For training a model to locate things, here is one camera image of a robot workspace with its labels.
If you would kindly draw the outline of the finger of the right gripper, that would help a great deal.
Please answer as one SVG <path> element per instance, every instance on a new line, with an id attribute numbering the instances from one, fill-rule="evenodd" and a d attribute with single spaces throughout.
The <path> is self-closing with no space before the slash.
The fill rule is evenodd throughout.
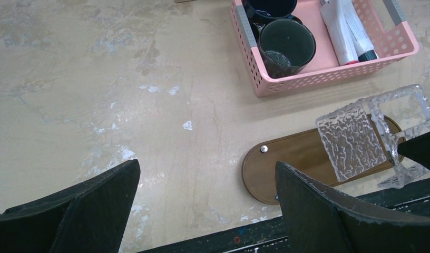
<path id="1" fill-rule="evenodd" d="M 399 144 L 397 151 L 430 171 L 430 132 Z"/>

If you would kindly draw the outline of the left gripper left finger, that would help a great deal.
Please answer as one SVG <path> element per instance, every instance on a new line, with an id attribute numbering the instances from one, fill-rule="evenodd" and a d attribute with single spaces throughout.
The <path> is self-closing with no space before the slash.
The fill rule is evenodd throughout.
<path id="1" fill-rule="evenodd" d="M 118 252 L 140 179 L 138 160 L 0 214 L 0 252 Z"/>

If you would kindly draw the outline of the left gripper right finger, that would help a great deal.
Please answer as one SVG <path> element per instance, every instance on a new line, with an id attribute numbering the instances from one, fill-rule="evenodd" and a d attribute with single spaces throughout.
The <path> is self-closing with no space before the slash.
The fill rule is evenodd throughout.
<path id="1" fill-rule="evenodd" d="M 286 234 L 321 230 L 312 245 L 290 252 L 430 252 L 430 217 L 387 209 L 338 191 L 285 162 L 275 165 L 275 182 Z"/>

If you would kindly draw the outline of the clear acrylic holder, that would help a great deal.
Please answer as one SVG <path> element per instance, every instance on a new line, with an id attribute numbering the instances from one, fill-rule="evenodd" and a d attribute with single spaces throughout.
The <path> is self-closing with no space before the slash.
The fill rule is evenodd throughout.
<path id="1" fill-rule="evenodd" d="M 391 131 L 382 111 L 383 104 L 410 96 L 418 101 L 425 118 L 405 130 Z M 401 141 L 430 132 L 430 104 L 419 84 L 359 99 L 319 117 L 316 125 L 339 182 L 385 162 L 394 169 L 395 175 L 379 183 L 383 188 L 402 188 L 430 172 L 417 161 L 412 161 L 410 167 L 405 166 L 397 150 Z"/>

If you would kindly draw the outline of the oval wooden tray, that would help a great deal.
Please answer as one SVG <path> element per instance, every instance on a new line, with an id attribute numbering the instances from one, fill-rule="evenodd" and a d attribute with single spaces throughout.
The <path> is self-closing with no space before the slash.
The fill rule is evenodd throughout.
<path id="1" fill-rule="evenodd" d="M 342 184 L 317 129 L 302 131 L 286 137 L 262 142 L 245 156 L 241 175 L 249 193 L 258 201 L 277 205 L 275 165 L 286 162 L 306 175 L 331 187 Z"/>

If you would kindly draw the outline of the pink plastic basket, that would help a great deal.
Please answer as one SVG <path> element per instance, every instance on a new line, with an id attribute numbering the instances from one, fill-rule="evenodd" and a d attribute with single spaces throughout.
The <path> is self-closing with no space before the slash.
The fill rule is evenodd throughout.
<path id="1" fill-rule="evenodd" d="M 242 1 L 232 1 L 230 16 L 247 73 L 257 97 L 325 87 L 352 77 L 372 74 L 418 52 L 419 46 L 398 1 L 383 2 L 394 28 L 385 30 L 372 1 L 354 1 L 353 6 L 375 47 L 377 60 L 340 66 L 327 27 L 320 15 L 320 1 L 298 1 L 294 14 L 312 31 L 317 43 L 314 59 L 299 74 L 271 78 L 254 38 Z"/>

